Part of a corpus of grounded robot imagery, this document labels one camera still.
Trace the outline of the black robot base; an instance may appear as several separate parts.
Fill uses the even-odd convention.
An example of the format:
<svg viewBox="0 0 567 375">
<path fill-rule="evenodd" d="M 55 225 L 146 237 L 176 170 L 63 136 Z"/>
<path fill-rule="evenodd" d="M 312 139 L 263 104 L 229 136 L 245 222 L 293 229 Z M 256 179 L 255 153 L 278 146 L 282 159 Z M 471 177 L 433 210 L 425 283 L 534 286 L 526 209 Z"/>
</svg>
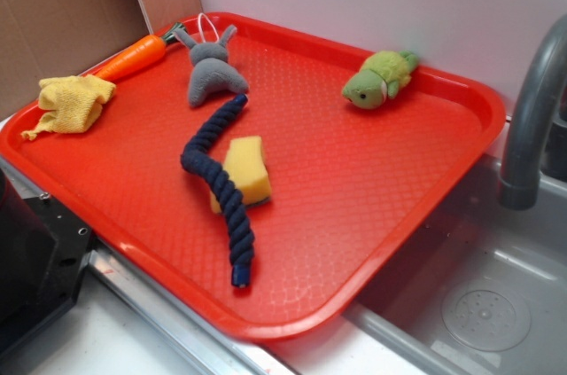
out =
<svg viewBox="0 0 567 375">
<path fill-rule="evenodd" d="M 1 356 L 75 305 L 92 243 L 58 199 L 24 199 L 1 174 Z"/>
</svg>

